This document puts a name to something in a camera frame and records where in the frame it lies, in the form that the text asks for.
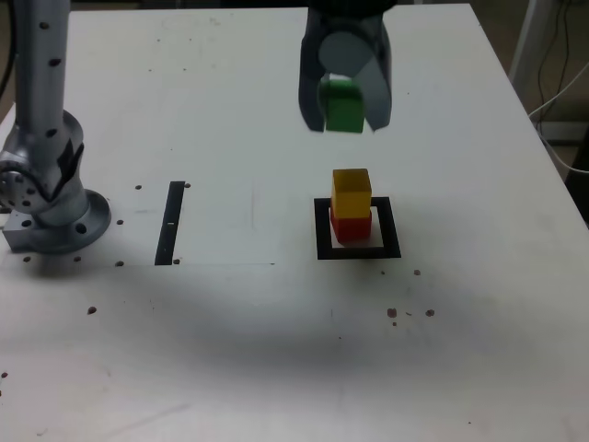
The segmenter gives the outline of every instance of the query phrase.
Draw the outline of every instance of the stacked cubes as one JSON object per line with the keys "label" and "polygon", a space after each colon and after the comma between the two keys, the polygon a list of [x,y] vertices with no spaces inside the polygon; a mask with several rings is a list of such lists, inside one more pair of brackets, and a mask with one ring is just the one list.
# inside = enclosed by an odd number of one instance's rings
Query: stacked cubes
{"label": "stacked cubes", "polygon": [[370,238],[372,189],[366,169],[333,170],[331,225],[342,245]]}

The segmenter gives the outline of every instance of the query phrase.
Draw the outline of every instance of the red cube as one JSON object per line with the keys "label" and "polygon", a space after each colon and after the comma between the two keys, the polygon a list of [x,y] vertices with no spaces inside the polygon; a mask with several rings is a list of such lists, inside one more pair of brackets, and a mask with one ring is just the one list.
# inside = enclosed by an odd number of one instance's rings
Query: red cube
{"label": "red cube", "polygon": [[370,239],[372,213],[366,218],[336,218],[331,210],[330,218],[335,238],[341,245]]}

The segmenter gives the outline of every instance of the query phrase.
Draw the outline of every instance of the white table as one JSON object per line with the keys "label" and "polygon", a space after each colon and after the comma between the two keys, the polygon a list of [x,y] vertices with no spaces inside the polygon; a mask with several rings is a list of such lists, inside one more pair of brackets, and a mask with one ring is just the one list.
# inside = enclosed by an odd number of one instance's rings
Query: white table
{"label": "white table", "polygon": [[[113,224],[28,263],[2,241],[0,440],[589,438],[589,234],[470,7],[387,13],[376,134],[304,126],[305,22],[72,15],[66,108]],[[313,198],[357,167],[403,257],[318,262]],[[171,180],[181,264],[155,267]]]}

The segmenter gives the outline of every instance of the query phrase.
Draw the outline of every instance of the black tape strip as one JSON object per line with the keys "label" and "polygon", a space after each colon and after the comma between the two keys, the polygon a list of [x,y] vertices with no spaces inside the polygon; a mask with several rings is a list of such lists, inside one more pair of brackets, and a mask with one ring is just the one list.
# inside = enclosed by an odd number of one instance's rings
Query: black tape strip
{"label": "black tape strip", "polygon": [[157,242],[156,265],[172,265],[174,246],[184,196],[184,181],[172,181],[167,191],[166,209]]}

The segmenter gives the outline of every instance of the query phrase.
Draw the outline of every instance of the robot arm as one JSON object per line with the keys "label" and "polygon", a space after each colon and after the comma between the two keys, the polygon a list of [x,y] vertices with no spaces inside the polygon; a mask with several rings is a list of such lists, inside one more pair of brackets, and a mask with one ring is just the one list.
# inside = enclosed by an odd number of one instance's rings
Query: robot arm
{"label": "robot arm", "polygon": [[14,251],[64,253],[106,230],[110,209],[79,177],[82,127],[64,111],[70,0],[12,2],[17,30],[17,118],[0,153],[3,233]]}
{"label": "robot arm", "polygon": [[[390,119],[390,48],[383,13],[396,0],[309,0],[301,47],[299,105],[322,132],[320,82],[352,78],[373,130]],[[64,110],[70,0],[12,0],[17,29],[17,118],[0,153],[0,201],[13,209],[3,233],[13,251],[64,253],[99,238],[110,223],[104,197],[80,180],[79,122]]]}
{"label": "robot arm", "polygon": [[323,132],[321,82],[348,76],[360,88],[364,116],[373,131],[391,114],[390,45],[383,13],[397,0],[309,0],[301,45],[298,99],[307,127]]}

